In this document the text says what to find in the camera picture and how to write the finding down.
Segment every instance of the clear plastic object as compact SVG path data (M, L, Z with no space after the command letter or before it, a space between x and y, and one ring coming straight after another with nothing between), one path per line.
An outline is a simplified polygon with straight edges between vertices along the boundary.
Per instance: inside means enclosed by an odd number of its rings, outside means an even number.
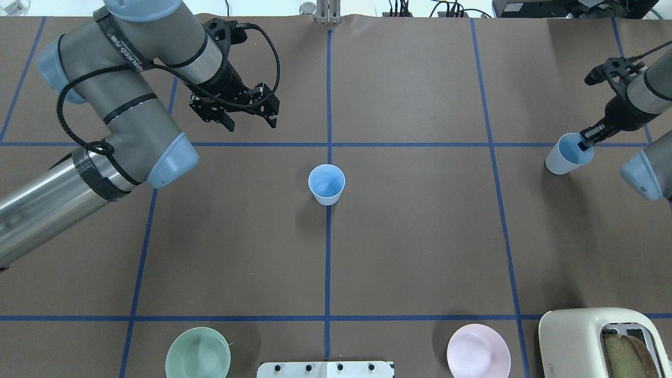
M30 0L0 0L0 16L26 15L30 8Z

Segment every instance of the blue joint cap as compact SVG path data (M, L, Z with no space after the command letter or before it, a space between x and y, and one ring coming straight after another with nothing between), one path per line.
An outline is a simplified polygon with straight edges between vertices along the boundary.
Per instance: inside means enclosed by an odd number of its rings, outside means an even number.
M180 133L161 154L147 176L147 182L156 189L175 181L198 164L198 154L185 133Z
M182 0L103 0L110 13L119 20L149 22L173 13Z
M647 200L656 201L663 197L661 184L644 150L621 165L620 173L623 179Z
M60 52L58 50L61 38L63 38L63 36L58 37L58 39L51 42L49 46L45 47L38 55L36 63L42 80L59 94L70 82L65 76L65 71L63 71L63 65L60 61ZM86 100L75 91L75 88L68 91L65 99L74 104L84 104L86 102Z

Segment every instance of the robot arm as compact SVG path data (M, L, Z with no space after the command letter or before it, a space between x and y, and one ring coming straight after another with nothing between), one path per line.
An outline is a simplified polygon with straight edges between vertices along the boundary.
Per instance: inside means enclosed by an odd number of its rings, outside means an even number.
M638 130L672 106L672 50L649 68L635 64L663 46L630 59L609 58L586 76L588 85L608 81L616 95L607 103L604 118L581 131L581 150L621 130ZM628 160L620 173L646 199L672 201L672 131Z
M203 26L181 0L105 0L94 20L65 34L38 57L60 103L89 102L110 130L100 142L80 144L33 182L0 198L0 270L60 232L120 200L147 181L162 188L198 164L189 139L158 100L141 71L162 68L195 93L190 106L206 122L233 131L227 112L264 117L275 127L280 64L268 36L252 24L212 19ZM232 44L257 28L278 62L273 90L246 87L228 61ZM154 64L160 59L167 65ZM82 80L82 76L91 77ZM74 88L67 92L64 88Z

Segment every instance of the metal bracket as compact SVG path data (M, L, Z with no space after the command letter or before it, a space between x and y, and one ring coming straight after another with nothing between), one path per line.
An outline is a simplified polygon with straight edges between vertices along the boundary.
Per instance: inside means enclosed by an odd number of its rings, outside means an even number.
M317 0L315 19L318 24L340 24L341 0Z
M394 363L348 361L319 363L264 363L257 378L394 378Z

